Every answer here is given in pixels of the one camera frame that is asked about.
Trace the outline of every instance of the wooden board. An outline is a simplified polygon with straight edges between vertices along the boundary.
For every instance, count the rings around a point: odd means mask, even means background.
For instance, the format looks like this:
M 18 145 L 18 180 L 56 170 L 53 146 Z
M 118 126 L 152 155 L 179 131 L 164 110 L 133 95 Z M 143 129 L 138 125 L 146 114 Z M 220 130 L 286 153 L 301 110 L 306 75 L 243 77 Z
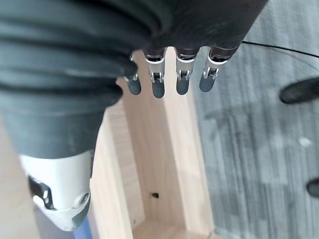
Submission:
M 190 233 L 174 226 L 146 221 L 134 231 L 134 239 L 208 239 L 208 237 Z
M 142 93 L 131 95 L 125 81 L 119 81 L 123 103 L 107 110 L 99 135 L 91 182 L 96 237 L 131 239 L 134 231 L 139 239 L 154 222 L 172 228 L 172 238 L 208 238 L 213 221 L 192 93 L 181 97 L 175 90 L 172 49 L 161 100 L 152 94 L 143 54 L 136 59 Z

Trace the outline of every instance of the floor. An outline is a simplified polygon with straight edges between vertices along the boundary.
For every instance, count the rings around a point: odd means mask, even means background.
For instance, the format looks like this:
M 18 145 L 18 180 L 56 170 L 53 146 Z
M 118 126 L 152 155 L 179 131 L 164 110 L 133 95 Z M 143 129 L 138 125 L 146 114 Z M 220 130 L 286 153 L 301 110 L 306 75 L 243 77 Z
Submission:
M 319 55 L 319 1 L 270 0 L 246 40 Z M 192 75 L 216 231 L 224 239 L 317 239 L 319 101 L 287 106 L 279 90 L 319 76 L 319 59 L 243 44 L 210 93 Z

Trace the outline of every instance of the gray fingertip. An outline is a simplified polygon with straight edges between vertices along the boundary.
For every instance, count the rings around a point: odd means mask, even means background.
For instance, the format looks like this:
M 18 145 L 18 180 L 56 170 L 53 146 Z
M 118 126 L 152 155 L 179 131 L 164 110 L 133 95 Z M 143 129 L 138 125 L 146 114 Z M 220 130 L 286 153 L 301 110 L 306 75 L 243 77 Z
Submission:
M 129 81 L 128 87 L 130 92 L 136 96 L 139 95 L 142 91 L 141 82 L 139 79 L 137 79 L 136 81 Z
M 152 83 L 152 90 L 153 90 L 153 95 L 160 99 L 164 96 L 165 94 L 165 86 L 164 82 L 160 83 L 159 81 L 155 81 L 155 83 Z
M 204 76 L 201 76 L 200 82 L 199 82 L 199 88 L 203 92 L 209 92 L 213 86 L 214 86 L 215 80 L 206 79 Z
M 177 93 L 181 96 L 185 95 L 189 88 L 189 81 L 186 80 L 177 80 L 176 82 L 176 90 Z
M 319 198 L 319 179 L 310 181 L 307 184 L 308 193 L 315 198 Z

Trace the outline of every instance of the robotic hand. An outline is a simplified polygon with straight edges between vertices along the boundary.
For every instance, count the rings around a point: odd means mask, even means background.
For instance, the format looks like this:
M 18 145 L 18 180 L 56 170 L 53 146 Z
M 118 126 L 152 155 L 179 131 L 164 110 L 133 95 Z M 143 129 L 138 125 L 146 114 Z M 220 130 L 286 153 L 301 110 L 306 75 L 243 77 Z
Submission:
M 65 231 L 84 220 L 103 113 L 122 94 L 116 78 L 141 91 L 134 50 L 161 98 L 166 48 L 176 49 L 183 95 L 209 46 L 207 92 L 266 1 L 0 0 L 0 107 L 37 206 Z

